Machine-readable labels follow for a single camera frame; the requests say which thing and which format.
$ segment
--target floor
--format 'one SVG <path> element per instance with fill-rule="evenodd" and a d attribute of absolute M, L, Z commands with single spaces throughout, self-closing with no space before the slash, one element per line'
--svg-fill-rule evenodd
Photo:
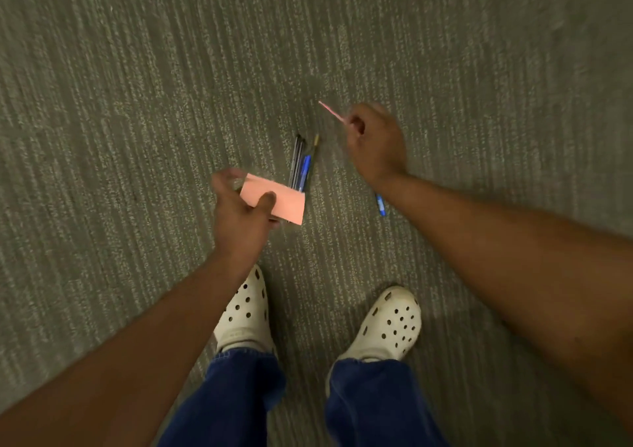
<path fill-rule="evenodd" d="M 407 363 L 455 446 L 628 444 L 379 217 L 317 100 L 383 102 L 417 175 L 633 235 L 632 23 L 633 0 L 0 0 L 0 410 L 204 258 L 211 172 L 285 182 L 318 132 L 305 223 L 260 261 L 289 379 L 270 445 L 330 443 L 325 375 L 391 283 L 422 305 Z"/>

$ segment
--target sticky note pad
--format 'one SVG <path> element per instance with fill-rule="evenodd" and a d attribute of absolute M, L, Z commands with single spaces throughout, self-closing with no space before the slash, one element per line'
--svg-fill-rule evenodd
<path fill-rule="evenodd" d="M 272 212 L 274 216 L 289 220 L 294 224 L 302 224 L 303 209 L 306 205 L 306 195 L 303 192 L 296 191 L 272 180 L 248 174 L 244 180 L 240 197 L 249 206 L 255 207 L 261 196 L 267 192 L 274 192 L 277 195 L 277 202 Z"/>

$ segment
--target blue jeans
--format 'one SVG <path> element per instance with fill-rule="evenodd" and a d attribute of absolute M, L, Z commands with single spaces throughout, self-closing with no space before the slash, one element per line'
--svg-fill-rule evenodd
<path fill-rule="evenodd" d="M 265 446 L 266 412 L 285 389 L 286 378 L 274 355 L 247 348 L 218 354 L 158 447 Z M 341 446 L 448 445 L 411 369 L 396 360 L 334 364 L 325 423 Z"/>

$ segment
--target leg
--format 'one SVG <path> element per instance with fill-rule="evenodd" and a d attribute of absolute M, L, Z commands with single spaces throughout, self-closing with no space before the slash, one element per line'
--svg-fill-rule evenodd
<path fill-rule="evenodd" d="M 200 388 L 178 409 L 159 447 L 265 446 L 266 412 L 286 379 L 268 327 L 268 298 L 255 266 L 214 331 L 218 354 Z"/>
<path fill-rule="evenodd" d="M 341 446 L 447 446 L 411 369 L 400 362 L 420 333 L 413 295 L 390 287 L 327 382 L 325 421 Z"/>

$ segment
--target white shoe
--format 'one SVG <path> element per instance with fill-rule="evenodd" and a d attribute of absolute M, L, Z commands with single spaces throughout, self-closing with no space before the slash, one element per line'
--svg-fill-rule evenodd
<path fill-rule="evenodd" d="M 237 290 L 220 317 L 213 335 L 217 352 L 251 346 L 262 352 L 276 349 L 268 321 L 268 293 L 261 268 L 257 264 Z"/>
<path fill-rule="evenodd" d="M 402 360 L 420 335 L 420 305 L 407 289 L 395 285 L 385 290 L 374 303 L 356 339 L 336 361 L 355 358 L 365 362 Z M 330 375 L 325 392 L 330 395 Z"/>

